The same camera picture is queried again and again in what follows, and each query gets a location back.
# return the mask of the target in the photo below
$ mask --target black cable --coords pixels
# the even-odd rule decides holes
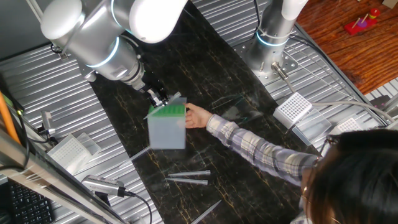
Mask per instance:
[[[50,138],[47,137],[47,138],[45,139],[45,141],[39,141],[39,140],[31,139],[31,138],[29,138],[29,140],[32,141],[32,142],[44,144],[44,143],[48,143],[48,142],[50,141]]]
[[[253,0],[254,3],[254,9],[256,10],[256,15],[257,15],[257,26],[256,26],[256,30],[254,30],[254,34],[252,36],[252,39],[254,38],[254,36],[256,36],[256,32],[258,29],[260,29],[260,12],[259,12],[259,6],[257,4],[257,0]]]
[[[24,168],[22,168],[20,166],[2,166],[2,167],[0,167],[0,171],[7,170],[7,169],[14,169],[19,172],[22,172],[25,170]]]
[[[256,15],[257,15],[257,27],[260,26],[260,13],[259,13],[259,5],[257,4],[257,0],[253,0],[254,3],[254,9],[256,10]]]
[[[150,209],[150,206],[149,206],[148,202],[147,202],[145,199],[143,199],[142,197],[140,197],[140,196],[138,196],[137,194],[135,194],[135,193],[125,191],[124,194],[125,194],[126,196],[136,197],[136,198],[142,200],[142,201],[148,206],[148,209],[149,209],[149,216],[150,216],[150,222],[149,222],[149,224],[152,224],[152,210]]]
[[[57,48],[54,48],[54,47],[55,47],[54,44],[51,43],[50,48],[51,48],[52,52],[54,52],[54,53],[56,53],[56,54],[62,53],[62,49],[61,49],[60,47],[57,47]]]
[[[313,48],[316,52],[318,52],[320,55],[322,55],[322,56],[325,58],[326,61],[329,62],[329,59],[325,57],[326,55],[325,55],[317,46],[313,45],[313,44],[312,44],[309,40],[307,40],[306,38],[303,38],[303,37],[300,37],[300,36],[297,36],[297,35],[292,36],[292,37],[289,37],[289,38],[292,39],[292,40],[296,40],[296,41],[298,41],[298,42],[300,42],[300,43],[302,43],[302,44],[305,44],[305,45],[307,45],[307,46]]]

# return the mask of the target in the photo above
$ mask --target plaid shirt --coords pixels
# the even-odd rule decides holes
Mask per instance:
[[[296,152],[269,143],[252,132],[239,128],[236,123],[215,114],[207,124],[207,131],[252,165],[296,186],[301,186],[302,171],[312,167],[317,159],[315,155]],[[304,223],[311,223],[311,221],[307,219],[303,211],[291,222],[291,224]]]

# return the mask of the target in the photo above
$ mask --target corrugated metal panel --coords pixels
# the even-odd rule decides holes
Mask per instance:
[[[257,1],[260,14],[266,2]],[[253,0],[196,0],[193,3],[230,46],[241,44],[253,36],[257,27]]]
[[[35,127],[41,126],[40,111],[51,111],[57,133],[64,138],[86,133],[101,148],[101,152],[75,176],[100,175],[124,182],[127,189],[138,193],[151,205],[154,221],[163,223],[149,193],[132,163],[123,166],[128,154],[123,148],[103,107],[90,84],[82,78],[76,60],[69,56],[60,60],[49,46],[0,63],[9,89],[25,107],[25,117]],[[136,221],[141,216],[149,222],[146,205],[137,198],[109,197],[112,208],[125,220]],[[85,219],[54,203],[56,223],[80,223]]]
[[[390,82],[380,86],[377,90],[373,90],[372,92],[366,95],[368,100],[373,100],[380,96],[389,96],[392,98],[398,94],[398,78],[391,80]]]

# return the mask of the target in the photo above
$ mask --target black marble table surface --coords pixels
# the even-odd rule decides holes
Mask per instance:
[[[274,117],[276,102],[234,50],[189,1],[173,33],[141,44],[146,66],[170,94],[237,122],[266,140],[314,152]],[[131,87],[98,77],[92,83],[130,156],[149,145],[150,102]],[[298,214],[300,189],[250,165],[205,129],[187,130],[185,150],[150,151],[134,165],[166,224],[191,223],[222,202],[203,223],[289,223]],[[167,182],[167,174],[211,170],[208,185]]]

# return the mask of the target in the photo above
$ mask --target metal bracket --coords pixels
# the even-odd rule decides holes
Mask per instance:
[[[93,82],[97,79],[96,72],[92,68],[87,67],[84,63],[77,61],[79,65],[80,73],[83,78],[89,82]]]
[[[242,44],[239,44],[234,47],[234,51],[242,58],[244,59],[244,56],[249,48],[250,45],[252,45],[256,41],[255,39],[251,39],[249,41],[243,42]],[[282,59],[283,62],[279,62],[280,67],[282,70],[287,74],[290,75],[296,69],[298,68],[298,64],[292,60],[288,55],[285,53],[282,54]],[[273,82],[277,79],[279,79],[279,76],[277,72],[273,72],[272,74],[265,73],[265,72],[260,72],[259,70],[252,70],[252,72],[255,74],[255,76],[258,77],[258,79],[261,81],[263,85],[266,85],[270,82]]]
[[[68,59],[68,55],[66,53],[60,53],[58,55],[60,56],[61,60]]]
[[[51,113],[48,111],[41,111],[42,119],[43,119],[43,128],[46,134],[52,135],[55,134],[55,128],[53,127]]]

